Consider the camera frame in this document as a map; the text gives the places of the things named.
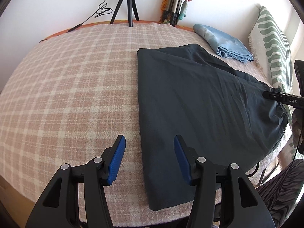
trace brown floor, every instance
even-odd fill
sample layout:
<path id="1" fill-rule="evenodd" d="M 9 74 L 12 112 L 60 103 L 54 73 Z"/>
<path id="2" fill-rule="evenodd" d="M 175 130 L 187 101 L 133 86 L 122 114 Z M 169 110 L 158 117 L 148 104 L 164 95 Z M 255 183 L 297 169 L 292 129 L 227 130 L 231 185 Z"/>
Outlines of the brown floor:
<path id="1" fill-rule="evenodd" d="M 24 228 L 34 202 L 16 191 L 2 176 L 0 176 L 0 200 L 20 228 Z"/>

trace blue gripper pad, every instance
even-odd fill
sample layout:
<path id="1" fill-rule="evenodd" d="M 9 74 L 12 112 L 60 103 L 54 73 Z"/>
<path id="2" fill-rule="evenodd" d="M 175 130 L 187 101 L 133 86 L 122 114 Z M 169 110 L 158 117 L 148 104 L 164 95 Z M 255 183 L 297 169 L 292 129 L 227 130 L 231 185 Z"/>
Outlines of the blue gripper pad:
<path id="1" fill-rule="evenodd" d="M 121 160 L 123 159 L 124 156 L 125 149 L 126 149 L 126 138 L 122 136 L 109 166 L 109 176 L 107 178 L 107 182 L 109 185 L 111 185 L 113 181 L 116 180 L 118 170 L 121 164 Z"/>
<path id="2" fill-rule="evenodd" d="M 181 147 L 181 144 L 177 138 L 177 136 L 174 137 L 174 151 L 175 151 L 175 155 L 177 157 L 177 161 L 180 167 L 180 171 L 183 175 L 183 179 L 190 185 L 191 183 L 191 167 L 190 164 L 187 160 L 186 154 L 183 150 L 183 148 Z"/>

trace bed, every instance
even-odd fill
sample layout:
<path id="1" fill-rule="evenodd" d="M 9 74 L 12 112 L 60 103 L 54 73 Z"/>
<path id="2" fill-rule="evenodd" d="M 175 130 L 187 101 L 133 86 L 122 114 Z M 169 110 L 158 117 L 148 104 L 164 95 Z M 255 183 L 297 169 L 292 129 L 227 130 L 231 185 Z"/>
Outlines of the bed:
<path id="1" fill-rule="evenodd" d="M 85 164 L 123 134 L 127 146 L 117 180 L 105 187 L 114 226 L 147 226 L 190 214 L 192 202 L 154 212 L 143 179 L 137 100 L 139 48 L 196 43 L 217 56 L 189 30 L 157 23 L 94 25 L 51 37 L 19 64 L 0 95 L 0 175 L 35 202 L 64 163 Z M 222 59 L 234 69 L 267 82 L 255 62 Z M 287 126 L 263 169 L 291 136 Z M 83 186 L 80 218 L 85 220 Z M 220 201 L 217 191 L 216 201 Z"/>

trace tripod leg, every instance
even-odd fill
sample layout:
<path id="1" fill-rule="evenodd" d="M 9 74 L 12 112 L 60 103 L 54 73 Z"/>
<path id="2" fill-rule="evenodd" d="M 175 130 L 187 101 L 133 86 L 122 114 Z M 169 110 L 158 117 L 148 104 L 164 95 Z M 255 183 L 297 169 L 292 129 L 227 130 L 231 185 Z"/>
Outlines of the tripod leg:
<path id="1" fill-rule="evenodd" d="M 129 26 L 133 26 L 133 14 L 132 14 L 132 0 L 127 0 L 128 1 L 128 21 L 129 21 Z"/>
<path id="2" fill-rule="evenodd" d="M 116 17 L 116 15 L 117 15 L 117 13 L 118 13 L 118 10 L 119 10 L 119 8 L 120 8 L 122 2 L 123 2 L 123 0 L 118 0 L 118 3 L 117 3 L 117 5 L 116 5 L 116 8 L 115 8 L 115 11 L 114 11 L 114 13 L 113 13 L 113 16 L 112 16 L 112 19 L 111 19 L 110 24 L 113 24 L 113 23 L 114 23 L 115 17 Z"/>
<path id="3" fill-rule="evenodd" d="M 133 7 L 135 19 L 136 19 L 137 21 L 139 21 L 139 17 L 138 17 L 138 12 L 137 12 L 137 8 L 136 8 L 135 0 L 132 0 L 132 7 Z"/>

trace person's hand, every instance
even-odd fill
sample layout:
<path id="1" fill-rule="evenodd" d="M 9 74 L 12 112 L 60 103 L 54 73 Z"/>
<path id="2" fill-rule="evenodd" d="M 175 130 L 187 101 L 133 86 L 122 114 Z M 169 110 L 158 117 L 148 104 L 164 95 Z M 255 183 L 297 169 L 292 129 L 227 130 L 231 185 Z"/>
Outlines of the person's hand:
<path id="1" fill-rule="evenodd" d="M 292 142 L 294 148 L 297 147 L 298 143 L 299 145 L 302 144 L 303 142 L 303 136 L 304 132 L 301 135 L 302 132 L 302 124 L 303 124 L 303 110 L 300 109 L 295 109 L 294 112 L 292 113 Z"/>

